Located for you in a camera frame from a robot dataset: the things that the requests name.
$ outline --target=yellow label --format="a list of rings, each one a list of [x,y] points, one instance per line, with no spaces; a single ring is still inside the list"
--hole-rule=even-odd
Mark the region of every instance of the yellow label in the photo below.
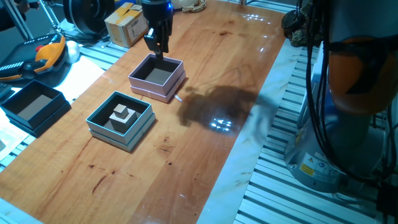
[[[311,167],[305,165],[305,164],[301,164],[300,170],[302,170],[304,173],[312,176],[314,169],[311,169]]]

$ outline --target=pink gift box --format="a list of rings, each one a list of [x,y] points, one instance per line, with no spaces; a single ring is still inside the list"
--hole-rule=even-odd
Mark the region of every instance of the pink gift box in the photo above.
[[[142,88],[138,88],[138,87],[134,87],[134,86],[131,86],[131,91],[133,93],[137,93],[142,96],[146,96],[146,97],[167,103],[167,102],[169,102],[171,97],[173,97],[174,93],[177,91],[177,89],[179,88],[181,83],[184,81],[184,79],[185,79],[185,71],[183,71],[180,78],[177,80],[176,83],[174,83],[174,85],[171,87],[170,91],[166,95],[161,95],[161,94],[154,93],[149,90],[144,90]]]
[[[175,84],[183,72],[182,61],[167,57],[159,60],[154,54],[149,54],[129,75],[129,81],[132,89],[151,92],[151,95],[169,96],[172,89],[176,90]]]

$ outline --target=blue gift box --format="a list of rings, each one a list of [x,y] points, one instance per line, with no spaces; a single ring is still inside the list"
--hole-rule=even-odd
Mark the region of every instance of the blue gift box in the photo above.
[[[134,110],[138,117],[125,133],[113,129],[109,120],[118,104]],[[86,122],[93,137],[125,151],[131,151],[155,120],[155,113],[149,103],[115,91],[86,119]]]

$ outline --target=wooden tabletop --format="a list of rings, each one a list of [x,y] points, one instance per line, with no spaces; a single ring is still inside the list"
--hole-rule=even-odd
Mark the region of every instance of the wooden tabletop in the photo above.
[[[285,40],[282,16],[219,1],[176,12],[166,56],[183,60],[183,103],[131,92],[127,76],[149,53],[140,40],[0,173],[0,197],[44,223],[195,223]],[[132,153],[85,121],[115,90],[156,113]],[[212,130],[214,119],[231,129]]]

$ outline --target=cardboard box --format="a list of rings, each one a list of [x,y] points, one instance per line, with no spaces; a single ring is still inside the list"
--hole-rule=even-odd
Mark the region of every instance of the cardboard box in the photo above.
[[[133,93],[137,93],[137,94],[140,94],[142,96],[146,96],[146,97],[149,97],[149,98],[152,98],[152,99],[155,99],[155,100],[162,101],[164,103],[168,103],[170,101],[171,97],[173,97],[174,93],[177,91],[177,89],[181,85],[181,83],[184,81],[184,79],[185,79],[185,72],[182,73],[182,75],[177,80],[177,82],[174,84],[172,89],[165,96],[164,95],[160,95],[158,93],[153,93],[153,92],[148,91],[148,90],[143,90],[141,88],[137,88],[137,87],[134,87],[134,86],[130,86],[130,87],[131,87],[131,91]]]
[[[184,72],[183,62],[165,57],[163,60],[149,54],[129,75],[133,87],[166,96]]]
[[[142,6],[129,2],[106,18],[105,24],[112,42],[123,47],[133,46],[148,31]]]
[[[109,120],[113,109],[118,104],[134,110],[138,116],[134,124],[125,133],[114,130]],[[115,91],[86,119],[94,137],[127,151],[134,147],[154,121],[155,113],[153,113],[152,106],[149,103],[118,91]]]
[[[38,81],[31,81],[1,105],[10,122],[39,137],[71,106],[63,94]]]

